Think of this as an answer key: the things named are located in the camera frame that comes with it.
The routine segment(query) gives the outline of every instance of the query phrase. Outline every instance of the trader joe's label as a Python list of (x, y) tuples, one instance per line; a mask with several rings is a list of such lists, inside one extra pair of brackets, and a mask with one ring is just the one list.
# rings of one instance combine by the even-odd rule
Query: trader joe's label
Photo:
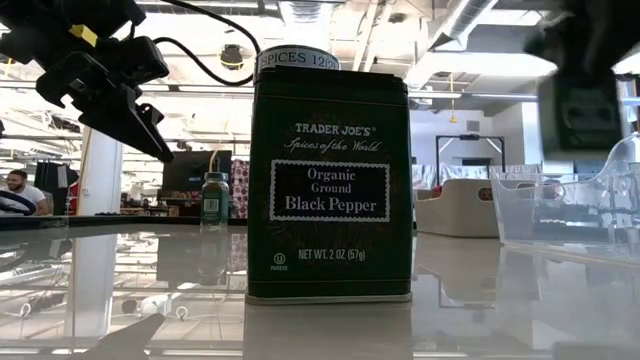
[(272, 160), (272, 221), (389, 222), (389, 165)]

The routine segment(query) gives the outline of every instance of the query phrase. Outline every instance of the white shirt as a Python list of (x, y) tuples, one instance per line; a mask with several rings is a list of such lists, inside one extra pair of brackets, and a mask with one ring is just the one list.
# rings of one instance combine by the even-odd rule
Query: white shirt
[[(14, 193), (20, 197), (23, 197), (27, 200), (29, 200), (30, 202), (33, 203), (33, 205), (38, 205), (38, 203), (44, 199), (46, 199), (46, 197), (44, 196), (44, 193), (42, 191), (40, 191), (40, 189), (30, 186), (30, 185), (25, 185), (24, 190), (22, 190), (22, 192), (20, 193), (16, 193), (13, 192), (9, 189), (7, 189), (6, 187), (2, 188), (2, 190), (4, 191), (8, 191), (10, 193)], [(13, 200), (9, 200), (7, 198), (1, 197), (0, 196), (0, 203), (10, 206), (14, 209), (18, 209), (18, 210), (29, 210), (26, 206), (22, 205), (21, 203), (17, 202), (17, 201), (13, 201)]]

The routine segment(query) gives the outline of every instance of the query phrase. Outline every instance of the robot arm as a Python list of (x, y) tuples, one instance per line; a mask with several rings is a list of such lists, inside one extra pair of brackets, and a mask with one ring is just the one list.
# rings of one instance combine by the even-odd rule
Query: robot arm
[(134, 0), (0, 0), (0, 22), (10, 29), (0, 53), (45, 70), (36, 90), (48, 102), (64, 107), (68, 94), (83, 124), (171, 161), (156, 128), (163, 115), (135, 102), (138, 85), (167, 76), (167, 65), (147, 37), (111, 38), (128, 21), (144, 19)]

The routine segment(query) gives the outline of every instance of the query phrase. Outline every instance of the dark green tin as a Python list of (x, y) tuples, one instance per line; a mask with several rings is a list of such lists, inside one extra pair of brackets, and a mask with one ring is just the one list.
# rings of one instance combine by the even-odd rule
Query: dark green tin
[(406, 86), (276, 67), (256, 79), (247, 301), (411, 298)]

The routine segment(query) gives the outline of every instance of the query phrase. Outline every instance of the plastic bin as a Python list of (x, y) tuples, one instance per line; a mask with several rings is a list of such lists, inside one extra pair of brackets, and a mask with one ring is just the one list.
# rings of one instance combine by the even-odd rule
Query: plastic bin
[(498, 237), (489, 180), (447, 180), (439, 197), (431, 195), (431, 190), (416, 193), (418, 231), (461, 238)]
[(493, 173), (500, 240), (640, 265), (637, 143), (621, 141), (595, 176)]

